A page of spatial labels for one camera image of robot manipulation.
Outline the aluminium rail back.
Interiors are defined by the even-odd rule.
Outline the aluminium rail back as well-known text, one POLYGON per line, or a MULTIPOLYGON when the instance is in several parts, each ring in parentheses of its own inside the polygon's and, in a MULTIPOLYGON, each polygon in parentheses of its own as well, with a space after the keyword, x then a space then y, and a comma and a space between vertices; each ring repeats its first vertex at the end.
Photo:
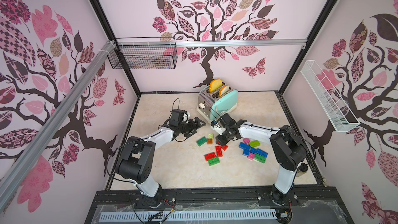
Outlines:
POLYGON ((306 39, 268 39, 268 40, 210 40, 210 41, 132 41, 119 42, 120 46, 172 45, 175 47, 240 47, 240 46, 306 46, 306 39))

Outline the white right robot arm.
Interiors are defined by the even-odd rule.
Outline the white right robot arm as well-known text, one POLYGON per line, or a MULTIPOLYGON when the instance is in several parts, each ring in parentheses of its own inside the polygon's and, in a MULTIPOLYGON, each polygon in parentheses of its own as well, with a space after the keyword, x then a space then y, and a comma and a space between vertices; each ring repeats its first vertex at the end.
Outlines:
POLYGON ((303 139, 288 125, 272 128, 249 123, 246 120, 235 121, 224 114, 210 123, 218 133, 216 143, 224 146, 234 139, 249 138, 272 146, 279 164, 277 179, 272 185, 271 198, 276 205, 287 202, 288 193, 293 188, 299 166, 308 154, 303 139))

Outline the red long lego brick upright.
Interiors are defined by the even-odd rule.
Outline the red long lego brick upright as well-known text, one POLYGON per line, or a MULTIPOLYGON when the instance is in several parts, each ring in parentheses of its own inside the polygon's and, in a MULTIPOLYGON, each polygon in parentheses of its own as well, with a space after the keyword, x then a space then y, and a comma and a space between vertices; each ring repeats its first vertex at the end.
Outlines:
POLYGON ((216 155, 217 157, 223 157, 222 148, 221 146, 216 146, 216 155))

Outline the aluminium rail left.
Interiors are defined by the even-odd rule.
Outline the aluminium rail left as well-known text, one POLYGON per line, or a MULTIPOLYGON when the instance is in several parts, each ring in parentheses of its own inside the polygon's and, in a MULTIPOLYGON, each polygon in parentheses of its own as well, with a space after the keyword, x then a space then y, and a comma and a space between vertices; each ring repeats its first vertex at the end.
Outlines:
POLYGON ((107 55, 115 48, 116 42, 110 40, 99 50, 86 72, 82 74, 78 82, 72 87, 55 113, 50 116, 49 120, 35 136, 35 139, 26 147, 19 159, 16 160, 10 170, 5 174, 1 181, 1 211, 4 210, 10 198, 18 190, 30 169, 59 130, 67 115, 72 111, 72 108, 78 102, 84 90, 89 86, 92 78, 97 74, 103 63, 105 63, 107 55))

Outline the lime lego brick right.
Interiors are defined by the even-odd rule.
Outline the lime lego brick right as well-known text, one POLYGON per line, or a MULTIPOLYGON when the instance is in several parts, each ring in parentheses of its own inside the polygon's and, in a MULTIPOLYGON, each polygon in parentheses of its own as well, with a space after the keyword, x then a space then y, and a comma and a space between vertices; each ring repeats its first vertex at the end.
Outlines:
POLYGON ((252 141, 252 142, 248 143, 248 145, 249 145, 251 148, 256 148, 256 147, 259 147, 261 144, 260 144, 259 141, 255 140, 255 141, 252 141))

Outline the aluminium rail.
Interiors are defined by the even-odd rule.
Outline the aluminium rail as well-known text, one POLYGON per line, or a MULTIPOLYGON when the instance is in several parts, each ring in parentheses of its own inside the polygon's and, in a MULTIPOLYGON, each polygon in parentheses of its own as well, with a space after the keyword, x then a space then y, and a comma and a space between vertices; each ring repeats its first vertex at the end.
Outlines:
POLYGON ((18 190, 30 169, 59 130, 67 115, 72 111, 72 108, 78 102, 84 90, 89 86, 92 78, 97 74, 103 63, 105 63, 107 55, 115 48, 116 42, 110 40, 99 50, 86 72, 82 74, 78 82, 72 87, 55 113, 50 116, 49 120, 35 136, 35 139, 26 147, 19 159, 16 160, 10 170, 5 174, 1 181, 1 211, 4 210, 10 198, 18 190))
POLYGON ((120 46, 172 45, 175 47, 240 47, 240 46, 306 46, 306 39, 268 39, 268 40, 210 40, 210 41, 132 41, 119 42, 120 46))

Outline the pink lego brick lower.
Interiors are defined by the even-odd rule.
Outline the pink lego brick lower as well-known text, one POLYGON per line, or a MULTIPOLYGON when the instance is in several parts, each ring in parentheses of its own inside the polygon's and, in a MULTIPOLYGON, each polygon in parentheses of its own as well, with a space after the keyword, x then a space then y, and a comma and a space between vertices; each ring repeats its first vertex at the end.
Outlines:
POLYGON ((249 159, 249 160, 251 160, 251 161, 253 161, 253 160, 254 160, 254 158, 255 158, 255 154, 253 154, 253 153, 249 153, 249 155, 248 155, 248 159, 249 159))

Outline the dark green lego brick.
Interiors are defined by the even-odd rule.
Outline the dark green lego brick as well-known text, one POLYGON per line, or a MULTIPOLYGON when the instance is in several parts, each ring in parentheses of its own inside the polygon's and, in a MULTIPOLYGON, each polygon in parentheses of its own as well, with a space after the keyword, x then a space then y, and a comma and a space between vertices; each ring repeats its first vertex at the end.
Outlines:
POLYGON ((207 138, 206 137, 202 137, 202 138, 200 138, 198 141, 197 141, 197 145, 200 147, 200 146, 202 146, 202 145, 204 145, 204 144, 206 144, 207 143, 207 138))

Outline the green long lego brick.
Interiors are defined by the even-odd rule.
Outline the green long lego brick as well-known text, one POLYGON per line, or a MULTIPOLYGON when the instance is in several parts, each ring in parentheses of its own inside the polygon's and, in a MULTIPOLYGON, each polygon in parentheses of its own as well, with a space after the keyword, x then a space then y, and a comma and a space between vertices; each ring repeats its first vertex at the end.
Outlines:
POLYGON ((209 159, 208 160, 208 165, 211 167, 211 166, 214 166, 214 165, 217 165, 217 164, 219 164, 220 163, 220 159, 219 159, 219 157, 215 157, 215 158, 212 158, 212 159, 209 159))

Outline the red long lego brick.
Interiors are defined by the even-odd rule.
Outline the red long lego brick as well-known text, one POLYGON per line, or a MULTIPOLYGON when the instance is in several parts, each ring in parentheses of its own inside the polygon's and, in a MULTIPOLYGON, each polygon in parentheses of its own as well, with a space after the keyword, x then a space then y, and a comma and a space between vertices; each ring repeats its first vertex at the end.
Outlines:
POLYGON ((221 146, 216 146, 216 155, 217 157, 223 157, 222 148, 221 146))
POLYGON ((208 154, 206 154, 206 155, 204 156, 205 161, 208 161, 208 160, 213 159, 213 158, 216 158, 216 157, 217 157, 217 155, 216 155, 215 152, 208 153, 208 154))

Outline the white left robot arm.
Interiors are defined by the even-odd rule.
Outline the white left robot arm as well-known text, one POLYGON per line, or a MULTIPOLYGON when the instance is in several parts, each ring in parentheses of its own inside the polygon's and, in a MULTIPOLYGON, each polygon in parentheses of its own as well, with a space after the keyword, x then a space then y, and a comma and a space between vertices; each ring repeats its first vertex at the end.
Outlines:
POLYGON ((162 200, 162 187, 151 175, 155 150, 175 141, 181 134, 189 138, 205 125, 199 117, 182 121, 169 119, 149 136, 129 137, 117 160, 116 173, 138 188, 148 206, 158 207, 162 200))

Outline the toast slice right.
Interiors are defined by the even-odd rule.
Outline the toast slice right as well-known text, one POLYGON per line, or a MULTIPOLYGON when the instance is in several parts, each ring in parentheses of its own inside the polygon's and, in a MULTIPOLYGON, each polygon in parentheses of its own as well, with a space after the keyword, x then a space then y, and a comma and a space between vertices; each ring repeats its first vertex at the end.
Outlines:
POLYGON ((222 97, 224 94, 226 94, 227 92, 229 92, 231 90, 230 86, 228 85, 224 85, 220 88, 219 90, 219 94, 218 97, 222 97))

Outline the toast slice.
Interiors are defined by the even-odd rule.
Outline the toast slice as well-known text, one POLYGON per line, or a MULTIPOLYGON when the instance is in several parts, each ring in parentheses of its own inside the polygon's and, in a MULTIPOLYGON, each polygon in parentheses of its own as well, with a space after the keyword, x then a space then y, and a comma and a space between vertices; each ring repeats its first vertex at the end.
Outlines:
POLYGON ((230 86, 228 85, 224 85, 220 88, 219 90, 219 94, 218 97, 222 97, 224 94, 226 94, 227 92, 229 92, 231 90, 230 86))
POLYGON ((209 93, 215 92, 217 89, 223 86, 222 79, 214 79, 209 84, 209 93))

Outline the mint and cream toaster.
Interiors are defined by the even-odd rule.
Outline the mint and cream toaster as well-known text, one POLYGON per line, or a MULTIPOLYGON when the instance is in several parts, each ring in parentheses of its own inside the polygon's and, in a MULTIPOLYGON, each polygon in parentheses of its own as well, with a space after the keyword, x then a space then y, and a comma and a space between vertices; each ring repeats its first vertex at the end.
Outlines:
POLYGON ((238 91, 227 86, 227 92, 220 96, 220 89, 210 93, 209 88, 210 86, 207 86, 200 91, 197 111, 208 123, 211 123, 219 116, 225 113, 230 113, 236 109, 238 91))

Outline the green lego brick right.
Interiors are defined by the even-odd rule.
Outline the green lego brick right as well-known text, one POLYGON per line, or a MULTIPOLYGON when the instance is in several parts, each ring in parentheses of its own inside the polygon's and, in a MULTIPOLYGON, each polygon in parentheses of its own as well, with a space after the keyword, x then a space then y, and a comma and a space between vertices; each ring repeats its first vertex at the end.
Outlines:
POLYGON ((256 160, 257 162, 260 162, 260 163, 265 163, 266 162, 266 157, 256 153, 255 156, 254 156, 254 160, 256 160))

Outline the blue lego brick left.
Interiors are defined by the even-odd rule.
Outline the blue lego brick left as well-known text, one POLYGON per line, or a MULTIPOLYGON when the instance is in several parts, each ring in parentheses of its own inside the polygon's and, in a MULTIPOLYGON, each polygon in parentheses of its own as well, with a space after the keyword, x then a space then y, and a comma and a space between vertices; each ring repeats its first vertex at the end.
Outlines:
POLYGON ((240 143, 239 143, 239 148, 241 148, 241 149, 243 149, 243 150, 250 150, 250 149, 251 149, 251 146, 248 145, 248 144, 245 144, 245 143, 243 143, 243 142, 240 142, 240 143))

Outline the toast slice left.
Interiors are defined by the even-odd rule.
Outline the toast slice left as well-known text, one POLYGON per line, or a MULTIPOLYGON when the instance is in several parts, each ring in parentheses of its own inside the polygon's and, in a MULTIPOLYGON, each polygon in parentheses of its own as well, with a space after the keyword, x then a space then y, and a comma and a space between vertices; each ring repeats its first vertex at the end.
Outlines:
POLYGON ((214 79, 209 84, 209 93, 215 92, 217 89, 223 86, 222 79, 214 79))

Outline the blue long lego brick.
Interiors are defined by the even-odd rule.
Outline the blue long lego brick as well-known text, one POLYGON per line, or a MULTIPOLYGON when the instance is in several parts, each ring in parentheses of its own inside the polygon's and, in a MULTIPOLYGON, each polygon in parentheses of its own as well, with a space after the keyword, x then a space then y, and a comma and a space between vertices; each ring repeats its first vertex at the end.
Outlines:
POLYGON ((263 156, 264 158, 267 158, 267 156, 268 156, 267 152, 265 152, 264 150, 261 150, 259 148, 256 150, 256 154, 263 156))

